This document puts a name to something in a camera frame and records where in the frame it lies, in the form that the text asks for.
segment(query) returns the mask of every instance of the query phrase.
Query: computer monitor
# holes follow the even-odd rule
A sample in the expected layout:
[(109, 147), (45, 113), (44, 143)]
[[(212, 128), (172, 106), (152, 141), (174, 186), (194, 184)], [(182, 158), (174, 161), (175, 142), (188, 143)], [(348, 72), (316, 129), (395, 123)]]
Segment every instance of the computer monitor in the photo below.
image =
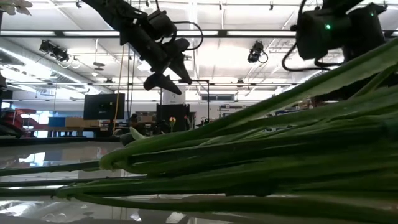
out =
[[(118, 94), (86, 95), (83, 119), (113, 120), (117, 98)], [(116, 119), (124, 119), (124, 99), (125, 95), (120, 93)]]

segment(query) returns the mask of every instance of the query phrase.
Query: ceiling-mounted camera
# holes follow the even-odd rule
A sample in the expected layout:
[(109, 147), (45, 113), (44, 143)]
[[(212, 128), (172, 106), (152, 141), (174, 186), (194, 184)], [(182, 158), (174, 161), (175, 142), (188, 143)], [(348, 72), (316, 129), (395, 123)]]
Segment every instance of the ceiling-mounted camera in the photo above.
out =
[[(265, 55), (267, 57), (267, 60), (264, 62), (260, 61), (260, 58), (262, 57), (262, 55)], [(264, 45), (262, 44), (262, 41), (257, 40), (253, 47), (250, 49), (250, 53), (248, 56), (248, 62), (249, 63), (256, 63), (256, 62), (260, 62), (260, 63), (266, 63), (268, 61), (268, 55), (264, 52)]]
[(50, 55), (59, 62), (69, 61), (69, 54), (67, 49), (62, 49), (56, 45), (53, 45), (48, 40), (43, 40), (39, 50), (46, 55)]

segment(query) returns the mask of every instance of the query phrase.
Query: wire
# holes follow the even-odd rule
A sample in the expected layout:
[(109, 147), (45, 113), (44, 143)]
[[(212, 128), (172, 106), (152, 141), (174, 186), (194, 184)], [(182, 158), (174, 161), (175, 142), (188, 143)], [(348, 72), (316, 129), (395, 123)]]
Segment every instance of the wire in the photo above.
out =
[(123, 69), (123, 58), (124, 58), (124, 45), (122, 46), (122, 59), (120, 61), (120, 72), (119, 72), (119, 84), (118, 84), (118, 95), (116, 97), (116, 111), (114, 112), (113, 119), (113, 133), (116, 128), (116, 118), (118, 118), (118, 107), (119, 107), (119, 94), (120, 94), (120, 81), (122, 80), (122, 69)]
[(39, 62), (40, 60), (42, 60), (48, 53), (45, 53), (43, 56), (41, 56), (37, 61), (35, 61), (35, 63)]
[(264, 55), (265, 56), (267, 56), (267, 60), (265, 61), (265, 62), (262, 62), (262, 61), (260, 61), (260, 59), (258, 60), (258, 62), (260, 62), (260, 63), (267, 63), (268, 62), (268, 55), (267, 55), (267, 53), (265, 53), (265, 51), (262, 51), (262, 53), (264, 53)]
[(190, 21), (176, 21), (176, 22), (173, 22), (173, 23), (174, 23), (174, 24), (192, 24), (192, 25), (194, 25), (196, 28), (198, 28), (198, 30), (200, 31), (200, 37), (201, 37), (201, 39), (200, 39), (199, 44), (198, 44), (196, 47), (192, 47), (192, 48), (187, 49), (187, 50), (196, 50), (196, 49), (198, 49), (198, 48), (202, 45), (205, 36), (203, 35), (203, 31), (202, 31), (202, 29), (200, 28), (200, 26), (199, 26), (197, 23), (195, 23), (195, 22), (190, 22)]
[(69, 65), (62, 65), (62, 63), (61, 63), (60, 61), (57, 60), (57, 64), (58, 64), (59, 66), (61, 66), (62, 68), (69, 68), (70, 65), (71, 65), (72, 63), (69, 63)]
[(283, 59), (282, 59), (282, 67), (284, 68), (284, 70), (286, 70), (288, 72), (305, 72), (305, 71), (309, 71), (309, 70), (330, 70), (329, 68), (323, 68), (323, 67), (288, 68), (286, 66), (286, 60), (289, 57), (289, 55), (292, 53), (294, 48), (296, 48), (296, 46), (297, 46), (297, 43), (294, 43), (294, 45), (287, 51), (287, 53), (283, 57)]
[[(301, 21), (303, 9), (304, 9), (306, 1), (307, 0), (302, 0), (302, 2), (300, 4), (300, 9), (298, 10), (298, 18), (297, 18), (297, 21), (299, 21), (299, 22)], [(297, 46), (297, 42), (294, 43), (294, 45), (286, 52), (285, 56), (283, 57), (282, 67), (284, 68), (284, 70), (286, 70), (288, 72), (305, 72), (305, 71), (309, 71), (309, 70), (330, 70), (329, 68), (325, 68), (325, 67), (288, 68), (286, 66), (286, 60), (289, 57), (289, 55), (293, 52), (294, 48), (296, 48), (296, 46)]]
[[(73, 57), (73, 60), (70, 62), (70, 66), (71, 66), (73, 69), (78, 69), (78, 68), (80, 68), (80, 65), (81, 65), (80, 60), (77, 59), (76, 56), (70, 55), (70, 57)], [(79, 64), (78, 64), (77, 66), (73, 66), (73, 63), (74, 63), (75, 61), (76, 61), (76, 62), (79, 62)]]
[(131, 50), (131, 47), (130, 47), (130, 45), (129, 45), (129, 52), (128, 52), (128, 61), (127, 61), (127, 117), (128, 118), (130, 118), (130, 111), (129, 111), (129, 96), (130, 96), (130, 94), (129, 94), (129, 90), (130, 90), (130, 86), (128, 85), (129, 84), (129, 82), (130, 82), (130, 50)]
[(161, 12), (160, 7), (159, 7), (159, 1), (158, 1), (158, 0), (155, 0), (155, 3), (156, 3), (156, 8), (157, 8), (157, 10), (159, 10), (159, 11)]

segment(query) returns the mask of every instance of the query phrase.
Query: ceiling light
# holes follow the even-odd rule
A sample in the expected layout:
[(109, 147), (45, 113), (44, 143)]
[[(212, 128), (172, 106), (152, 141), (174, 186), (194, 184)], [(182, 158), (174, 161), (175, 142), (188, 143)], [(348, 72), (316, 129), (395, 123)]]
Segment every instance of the ceiling light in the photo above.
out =
[(1, 70), (2, 76), (9, 81), (16, 81), (16, 82), (37, 82), (37, 83), (44, 83), (42, 80), (38, 80), (36, 77), (24, 75), (22, 73), (16, 72), (10, 68), (5, 68)]
[(32, 92), (32, 93), (35, 93), (35, 92), (36, 92), (36, 90), (35, 90), (34, 88), (29, 87), (29, 86), (25, 86), (25, 85), (18, 85), (18, 86), (15, 86), (15, 85), (8, 85), (8, 87), (17, 88), (17, 89), (19, 89), (19, 90), (29, 91), (29, 92)]
[(271, 36), (271, 37), (295, 37), (296, 32), (288, 30), (280, 31), (227, 31), (229, 36)]
[(65, 31), (63, 32), (65, 36), (108, 36), (108, 37), (118, 37), (118, 31)]
[(2, 30), (1, 31), (2, 36), (12, 36), (12, 35), (42, 35), (42, 36), (55, 36), (55, 33), (53, 31), (18, 31), (18, 30)]
[[(191, 35), (201, 35), (199, 30), (181, 30), (177, 31), (179, 37), (191, 36)], [(203, 35), (218, 35), (216, 30), (203, 31)]]

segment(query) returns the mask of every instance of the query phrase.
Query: person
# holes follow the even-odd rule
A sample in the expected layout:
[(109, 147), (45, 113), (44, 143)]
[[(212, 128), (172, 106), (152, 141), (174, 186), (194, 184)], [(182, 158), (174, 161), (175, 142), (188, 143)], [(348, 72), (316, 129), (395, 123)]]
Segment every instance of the person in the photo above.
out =
[(140, 134), (145, 135), (145, 124), (144, 123), (138, 123), (138, 115), (137, 114), (132, 114), (129, 120), (129, 125), (130, 127), (133, 127), (135, 130), (137, 130)]

